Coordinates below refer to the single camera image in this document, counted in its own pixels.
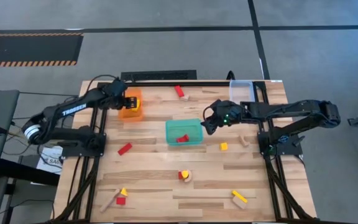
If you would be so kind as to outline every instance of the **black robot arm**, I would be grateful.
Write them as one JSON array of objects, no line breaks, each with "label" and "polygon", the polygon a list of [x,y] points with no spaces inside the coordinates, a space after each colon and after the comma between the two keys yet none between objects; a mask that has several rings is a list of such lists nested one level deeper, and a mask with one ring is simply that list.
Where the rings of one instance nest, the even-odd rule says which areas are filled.
[{"label": "black robot arm", "polygon": [[265,122],[269,118],[305,118],[284,128],[277,128],[272,142],[281,136],[295,135],[315,127],[334,128],[341,122],[337,106],[329,101],[303,100],[296,103],[269,105],[259,102],[240,102],[240,105],[229,100],[216,100],[205,111],[211,108],[213,114],[201,123],[208,134],[213,134],[217,127],[231,126],[239,123]]},{"label": "black robot arm", "polygon": [[135,108],[136,98],[125,97],[126,89],[126,84],[116,78],[112,83],[93,88],[75,100],[48,106],[41,113],[31,117],[23,126],[22,132],[29,143],[35,145],[45,144],[51,139],[91,141],[96,134],[89,126],[80,129],[55,128],[58,120],[86,108]]}]

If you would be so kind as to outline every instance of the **wooden tabletop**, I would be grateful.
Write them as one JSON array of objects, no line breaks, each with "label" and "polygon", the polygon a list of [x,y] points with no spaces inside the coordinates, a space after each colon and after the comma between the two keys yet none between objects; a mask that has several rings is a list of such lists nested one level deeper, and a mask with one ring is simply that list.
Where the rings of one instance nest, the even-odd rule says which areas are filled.
[{"label": "wooden tabletop", "polygon": [[[89,82],[83,82],[83,94]],[[282,82],[266,81],[270,104],[287,103]],[[204,141],[198,146],[168,146],[165,122],[170,119],[202,119],[202,112],[217,99],[229,100],[228,86],[182,87],[189,101],[181,101],[173,87],[140,87],[143,95],[144,120],[123,123],[116,110],[108,110],[105,132],[108,142],[100,159],[91,222],[250,222],[272,221],[274,212],[265,162],[259,154],[257,125],[238,124],[218,128],[209,136],[203,130]],[[74,128],[89,125],[91,109],[74,117]],[[290,118],[274,120],[276,126],[291,123]],[[250,142],[243,147],[239,134]],[[133,148],[120,156],[117,151],[131,142]],[[221,151],[219,144],[227,142],[229,149]],[[289,191],[311,216],[316,216],[305,168],[293,156],[282,156]],[[66,207],[76,158],[65,160],[55,198],[55,211]],[[78,166],[75,194],[80,168]],[[178,171],[192,171],[193,180],[178,180]],[[126,205],[114,202],[104,213],[100,207],[116,189],[128,191]],[[232,190],[248,199],[241,210],[232,203]],[[282,216],[285,207],[280,198]],[[84,217],[87,192],[81,204]]]}]

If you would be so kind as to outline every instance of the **table leg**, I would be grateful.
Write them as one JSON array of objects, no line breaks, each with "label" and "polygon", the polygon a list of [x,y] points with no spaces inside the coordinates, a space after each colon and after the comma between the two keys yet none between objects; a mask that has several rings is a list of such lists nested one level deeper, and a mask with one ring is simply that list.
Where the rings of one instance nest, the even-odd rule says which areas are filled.
[{"label": "table leg", "polygon": [[16,162],[0,159],[0,176],[28,180],[39,184],[57,186],[59,175]]}]

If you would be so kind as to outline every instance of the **orange bin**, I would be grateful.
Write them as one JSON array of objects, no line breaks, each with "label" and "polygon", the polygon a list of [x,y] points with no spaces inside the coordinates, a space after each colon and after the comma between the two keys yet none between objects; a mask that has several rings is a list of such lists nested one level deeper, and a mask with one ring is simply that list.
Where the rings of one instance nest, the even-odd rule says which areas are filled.
[{"label": "orange bin", "polygon": [[137,111],[123,108],[118,111],[118,118],[123,122],[141,121],[143,119],[142,90],[138,88],[128,88],[127,91],[125,91],[125,97],[130,96],[134,96],[139,100],[139,108]]}]

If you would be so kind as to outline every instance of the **teal plastic container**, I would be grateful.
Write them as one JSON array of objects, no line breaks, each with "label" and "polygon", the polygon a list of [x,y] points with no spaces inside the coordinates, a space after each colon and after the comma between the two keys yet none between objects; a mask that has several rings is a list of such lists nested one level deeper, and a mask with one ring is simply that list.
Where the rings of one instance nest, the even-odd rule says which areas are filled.
[{"label": "teal plastic container", "polygon": [[[170,146],[189,146],[203,142],[203,129],[200,119],[170,120],[165,123],[167,143]],[[177,142],[177,138],[189,136],[188,142]]]}]

